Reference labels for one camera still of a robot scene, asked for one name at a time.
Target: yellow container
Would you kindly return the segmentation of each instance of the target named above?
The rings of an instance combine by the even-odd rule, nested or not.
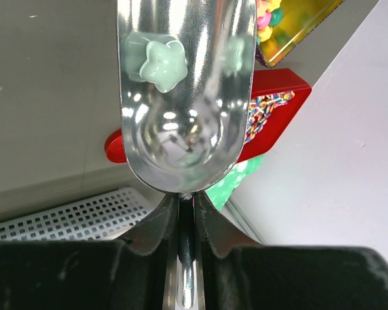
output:
[[[260,44],[267,67],[276,66],[344,0],[282,0],[283,19]]]

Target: metal rod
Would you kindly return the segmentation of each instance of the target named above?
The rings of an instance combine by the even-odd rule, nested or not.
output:
[[[180,197],[178,214],[177,303],[191,309],[197,298],[193,197]]]

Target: white surface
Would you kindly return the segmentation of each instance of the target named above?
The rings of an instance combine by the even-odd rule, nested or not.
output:
[[[113,239],[153,209],[136,190],[124,187],[0,223],[0,241]]]
[[[388,0],[233,198],[269,244],[362,245],[388,261]]]

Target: green gummy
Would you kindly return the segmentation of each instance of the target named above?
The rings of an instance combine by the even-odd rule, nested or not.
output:
[[[283,11],[281,8],[277,8],[272,12],[272,18],[270,19],[269,26],[274,27],[280,24],[283,19]]]
[[[219,211],[224,207],[228,198],[241,181],[256,171],[263,162],[263,155],[236,164],[223,179],[206,190],[208,197]]]
[[[168,43],[175,38],[165,34],[150,34],[147,32],[131,32],[122,44],[121,70],[128,73],[129,79],[134,82],[144,82],[140,77],[140,69],[147,61],[147,45],[150,41]]]
[[[172,90],[188,74],[184,46],[178,40],[147,44],[147,60],[140,69],[142,80],[153,83],[160,92]]]

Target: red container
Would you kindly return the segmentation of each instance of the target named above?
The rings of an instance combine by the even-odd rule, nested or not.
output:
[[[262,131],[241,152],[238,163],[270,150],[308,98],[312,88],[290,69],[255,71],[252,98],[293,90],[295,96],[287,105],[275,108]],[[125,163],[121,130],[111,134],[105,142],[105,152],[113,163]]]

